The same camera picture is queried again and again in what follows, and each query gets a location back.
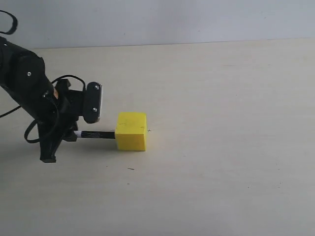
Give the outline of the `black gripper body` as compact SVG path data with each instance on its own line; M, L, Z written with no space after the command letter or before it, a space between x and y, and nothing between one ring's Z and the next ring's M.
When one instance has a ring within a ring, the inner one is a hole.
M83 99L86 91L86 83L82 83L81 90L70 89L69 78L56 78L52 81L54 91L45 91L37 102L34 102L33 117L42 122L58 125L66 122L75 123L82 115Z

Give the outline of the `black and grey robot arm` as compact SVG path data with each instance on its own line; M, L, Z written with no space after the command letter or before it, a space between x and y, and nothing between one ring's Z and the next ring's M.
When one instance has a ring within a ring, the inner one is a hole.
M70 90L69 78L64 75L51 82L43 58L1 37L0 86L33 117L24 138L30 144L39 143L44 163L56 162L62 140L76 140L73 131L86 86L81 91Z

